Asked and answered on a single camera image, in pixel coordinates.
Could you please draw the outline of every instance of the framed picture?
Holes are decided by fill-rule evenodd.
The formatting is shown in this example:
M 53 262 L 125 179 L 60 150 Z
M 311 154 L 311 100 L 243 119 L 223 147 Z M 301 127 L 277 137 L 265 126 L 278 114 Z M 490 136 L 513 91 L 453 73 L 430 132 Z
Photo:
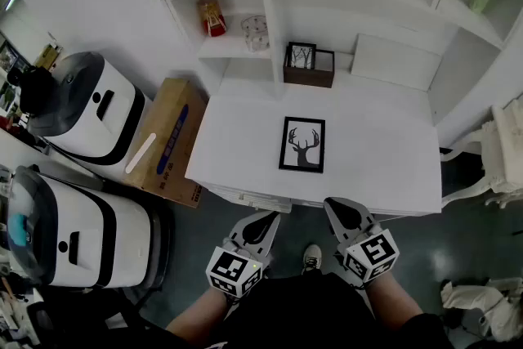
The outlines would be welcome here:
M 316 44 L 289 43 L 288 67 L 314 69 L 316 59 Z
M 279 168 L 324 172 L 325 121 L 285 117 Z

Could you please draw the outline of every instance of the robotic hand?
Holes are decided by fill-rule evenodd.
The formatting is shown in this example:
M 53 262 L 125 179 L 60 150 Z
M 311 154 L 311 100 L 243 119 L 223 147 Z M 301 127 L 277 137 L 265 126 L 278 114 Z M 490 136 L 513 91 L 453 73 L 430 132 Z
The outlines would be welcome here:
M 340 244 L 335 258 L 366 283 L 392 269 L 400 255 L 391 232 L 362 204 L 345 198 L 327 198 L 324 208 Z
M 210 285 L 241 298 L 260 282 L 280 220 L 279 213 L 259 212 L 238 221 L 223 247 L 214 249 L 205 271 Z
M 324 208 L 340 244 L 334 255 L 364 283 L 389 271 L 400 255 L 389 230 L 382 230 L 369 210 L 345 198 L 327 198 Z M 256 285 L 270 263 L 270 248 L 281 216 L 256 213 L 238 221 L 216 247 L 205 271 L 211 286 L 235 298 Z

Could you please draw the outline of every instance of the sneaker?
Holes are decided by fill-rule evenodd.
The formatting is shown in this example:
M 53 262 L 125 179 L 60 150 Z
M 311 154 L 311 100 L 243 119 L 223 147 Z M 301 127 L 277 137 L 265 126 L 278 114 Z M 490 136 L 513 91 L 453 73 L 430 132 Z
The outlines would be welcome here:
M 311 244 L 303 253 L 303 270 L 304 272 L 319 269 L 321 266 L 321 248 L 316 244 Z

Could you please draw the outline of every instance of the white cloth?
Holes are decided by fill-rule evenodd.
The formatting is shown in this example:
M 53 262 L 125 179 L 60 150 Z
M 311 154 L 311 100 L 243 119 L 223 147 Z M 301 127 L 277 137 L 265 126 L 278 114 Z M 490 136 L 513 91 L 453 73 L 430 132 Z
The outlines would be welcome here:
M 508 342 L 523 334 L 519 302 L 511 304 L 495 288 L 473 285 L 453 287 L 449 282 L 441 290 L 441 301 L 444 308 L 479 308 L 483 311 L 497 342 Z

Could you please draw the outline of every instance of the deer silhouette picture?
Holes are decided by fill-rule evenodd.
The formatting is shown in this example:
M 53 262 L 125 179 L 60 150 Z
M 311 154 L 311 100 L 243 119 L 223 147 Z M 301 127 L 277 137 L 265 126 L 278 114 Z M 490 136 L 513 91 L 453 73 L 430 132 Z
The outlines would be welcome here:
M 315 130 L 312 130 L 312 135 L 314 137 L 312 145 L 309 145 L 307 140 L 305 140 L 305 147 L 300 146 L 300 141 L 297 143 L 294 142 L 296 138 L 296 128 L 288 132 L 288 143 L 293 146 L 293 150 L 297 152 L 297 165 L 300 168 L 318 168 L 319 164 L 309 163 L 307 160 L 307 151 L 309 149 L 314 149 L 320 144 L 320 136 Z

